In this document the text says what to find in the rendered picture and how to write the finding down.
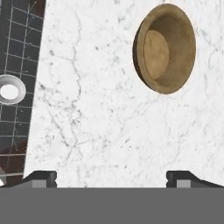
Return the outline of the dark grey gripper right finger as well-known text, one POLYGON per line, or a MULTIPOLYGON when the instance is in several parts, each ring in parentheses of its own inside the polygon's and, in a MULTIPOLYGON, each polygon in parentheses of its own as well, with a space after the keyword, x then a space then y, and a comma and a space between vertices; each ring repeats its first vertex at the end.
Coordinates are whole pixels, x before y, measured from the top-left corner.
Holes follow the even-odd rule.
POLYGON ((222 188, 222 185, 197 178, 190 171, 167 171, 166 179, 167 188, 222 188))

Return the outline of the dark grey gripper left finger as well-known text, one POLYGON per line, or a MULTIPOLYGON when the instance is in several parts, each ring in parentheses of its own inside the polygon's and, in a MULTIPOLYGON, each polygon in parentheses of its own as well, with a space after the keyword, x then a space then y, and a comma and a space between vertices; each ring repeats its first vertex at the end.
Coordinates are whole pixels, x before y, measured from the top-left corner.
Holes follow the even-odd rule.
POLYGON ((34 171, 24 178, 16 187, 56 188, 56 171, 34 171))

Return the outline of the brown wooden bowl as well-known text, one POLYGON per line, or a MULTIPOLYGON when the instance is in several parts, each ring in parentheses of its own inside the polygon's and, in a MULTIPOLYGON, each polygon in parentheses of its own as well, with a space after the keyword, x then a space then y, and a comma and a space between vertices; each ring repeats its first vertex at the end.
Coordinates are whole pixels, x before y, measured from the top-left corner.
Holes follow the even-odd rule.
POLYGON ((153 91, 168 95, 189 79, 196 56, 190 19, 178 6, 162 3, 139 25, 132 59, 139 78, 153 91))

